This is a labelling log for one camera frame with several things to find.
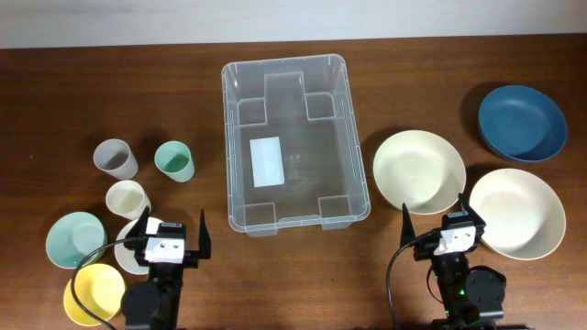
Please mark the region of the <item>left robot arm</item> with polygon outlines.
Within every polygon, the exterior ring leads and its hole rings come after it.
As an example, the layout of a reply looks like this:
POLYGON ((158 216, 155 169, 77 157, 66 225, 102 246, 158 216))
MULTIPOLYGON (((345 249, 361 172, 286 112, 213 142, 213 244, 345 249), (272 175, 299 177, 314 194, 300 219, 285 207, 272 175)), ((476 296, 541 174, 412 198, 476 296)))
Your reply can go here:
POLYGON ((212 244, 200 214, 198 249, 188 250, 186 226, 162 222, 157 232, 147 232, 150 209, 146 207, 123 240, 124 247, 134 252, 141 267, 149 269, 148 278, 132 285, 121 300, 125 328, 133 330, 174 329, 177 326, 183 287, 183 271, 196 269, 199 261, 210 259, 212 244))

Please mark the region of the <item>mint green plastic cup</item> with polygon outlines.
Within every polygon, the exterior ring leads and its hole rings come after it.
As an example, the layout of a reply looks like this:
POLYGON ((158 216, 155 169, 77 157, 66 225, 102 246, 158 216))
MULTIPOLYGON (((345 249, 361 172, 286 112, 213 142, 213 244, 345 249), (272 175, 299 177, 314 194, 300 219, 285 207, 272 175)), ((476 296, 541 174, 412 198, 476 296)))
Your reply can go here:
POLYGON ((154 161, 156 167, 175 182, 188 182, 195 174, 192 153, 181 141, 168 141, 160 145, 154 161))

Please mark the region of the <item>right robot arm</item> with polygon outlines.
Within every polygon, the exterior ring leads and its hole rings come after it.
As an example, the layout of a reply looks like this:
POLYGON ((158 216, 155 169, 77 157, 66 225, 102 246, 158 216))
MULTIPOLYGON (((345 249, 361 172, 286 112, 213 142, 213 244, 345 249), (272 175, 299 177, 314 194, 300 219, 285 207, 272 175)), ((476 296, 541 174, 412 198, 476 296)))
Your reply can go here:
POLYGON ((432 322, 434 329, 494 329, 504 317, 506 277, 486 266, 470 266, 467 254, 481 243, 486 223, 463 194, 459 203, 459 212, 443 215, 440 227, 420 236, 404 204, 400 249, 412 248, 414 260, 431 262, 446 315, 432 322))

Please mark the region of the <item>grey plastic cup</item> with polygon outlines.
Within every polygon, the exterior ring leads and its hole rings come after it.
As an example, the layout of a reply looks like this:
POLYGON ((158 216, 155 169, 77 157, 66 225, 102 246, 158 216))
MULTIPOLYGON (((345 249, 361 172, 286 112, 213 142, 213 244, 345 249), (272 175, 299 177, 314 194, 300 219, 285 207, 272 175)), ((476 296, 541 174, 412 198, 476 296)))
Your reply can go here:
POLYGON ((138 173, 138 163, 129 145, 122 139, 110 138, 94 150, 94 165, 119 180, 132 179, 138 173))

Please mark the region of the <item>cream large bowl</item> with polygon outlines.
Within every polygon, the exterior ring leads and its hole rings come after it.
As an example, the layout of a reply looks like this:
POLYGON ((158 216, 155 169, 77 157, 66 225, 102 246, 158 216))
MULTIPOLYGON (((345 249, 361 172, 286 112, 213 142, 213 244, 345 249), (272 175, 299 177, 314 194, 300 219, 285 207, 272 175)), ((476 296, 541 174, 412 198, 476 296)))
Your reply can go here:
POLYGON ((424 130, 405 130, 383 141, 372 164, 382 197, 393 207, 406 205, 417 215, 448 210, 464 192, 465 164, 443 137, 424 130))
POLYGON ((469 202, 486 223, 482 242, 510 259, 542 259, 565 236, 560 198, 528 171, 500 169, 485 174, 474 184, 469 202))

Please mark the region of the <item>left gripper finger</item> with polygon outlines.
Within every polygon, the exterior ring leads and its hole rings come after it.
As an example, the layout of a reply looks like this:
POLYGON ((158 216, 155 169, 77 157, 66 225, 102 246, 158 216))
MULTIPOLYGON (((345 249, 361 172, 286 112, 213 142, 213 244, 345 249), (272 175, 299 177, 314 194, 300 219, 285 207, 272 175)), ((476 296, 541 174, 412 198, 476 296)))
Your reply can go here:
POLYGON ((212 252, 212 242, 205 223, 205 210, 200 213, 200 223, 198 232, 198 258, 210 259, 212 252))
POLYGON ((146 206, 137 222, 129 229, 126 238, 141 238, 146 235, 148 221, 150 216, 150 207, 146 206))

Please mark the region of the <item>dark blue large bowl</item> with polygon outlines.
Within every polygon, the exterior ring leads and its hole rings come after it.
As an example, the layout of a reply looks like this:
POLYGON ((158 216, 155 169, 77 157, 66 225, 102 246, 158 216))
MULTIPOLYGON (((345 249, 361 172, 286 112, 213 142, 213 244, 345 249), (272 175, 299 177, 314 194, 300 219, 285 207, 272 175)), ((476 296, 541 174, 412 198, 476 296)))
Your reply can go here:
POLYGON ((478 128, 492 152, 522 163, 556 157, 569 134, 560 107, 544 93, 523 85, 501 86, 488 93, 479 107, 478 128))

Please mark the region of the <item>clear plastic storage bin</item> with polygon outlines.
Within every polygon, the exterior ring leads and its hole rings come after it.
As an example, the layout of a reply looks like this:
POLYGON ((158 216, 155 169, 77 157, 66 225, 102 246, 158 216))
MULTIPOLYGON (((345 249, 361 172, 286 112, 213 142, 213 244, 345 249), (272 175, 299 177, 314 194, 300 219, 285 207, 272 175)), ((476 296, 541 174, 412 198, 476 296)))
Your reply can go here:
POLYGON ((227 220, 251 237, 342 229, 371 212, 345 60, 324 54, 222 69, 227 220), (255 188, 249 142, 278 137, 284 184, 255 188))

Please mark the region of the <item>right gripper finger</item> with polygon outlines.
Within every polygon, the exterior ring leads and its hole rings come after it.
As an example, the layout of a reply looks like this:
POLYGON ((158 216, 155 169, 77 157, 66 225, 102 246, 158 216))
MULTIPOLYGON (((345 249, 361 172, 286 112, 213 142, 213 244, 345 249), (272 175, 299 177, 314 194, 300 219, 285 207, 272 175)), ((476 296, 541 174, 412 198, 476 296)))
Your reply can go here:
POLYGON ((400 238, 400 247, 408 246, 411 242, 415 241, 415 230, 411 220, 411 216, 406 203, 402 204, 403 222, 402 231, 400 238))
POLYGON ((467 218, 475 225, 475 226, 484 226, 485 222, 482 220, 482 218, 472 209, 472 207, 469 204, 469 200, 467 199, 467 197, 463 194, 460 193, 458 195, 459 197, 459 203, 461 206, 461 211, 463 213, 466 213, 467 218))

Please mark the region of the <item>cream plastic cup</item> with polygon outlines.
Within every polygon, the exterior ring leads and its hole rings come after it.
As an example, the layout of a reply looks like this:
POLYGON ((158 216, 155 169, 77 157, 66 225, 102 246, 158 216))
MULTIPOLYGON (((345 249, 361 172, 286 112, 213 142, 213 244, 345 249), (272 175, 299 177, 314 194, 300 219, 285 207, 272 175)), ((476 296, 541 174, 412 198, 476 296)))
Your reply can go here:
POLYGON ((105 204, 115 215, 134 221, 146 208, 152 211, 150 198, 136 181, 125 180, 113 184, 105 196, 105 204))

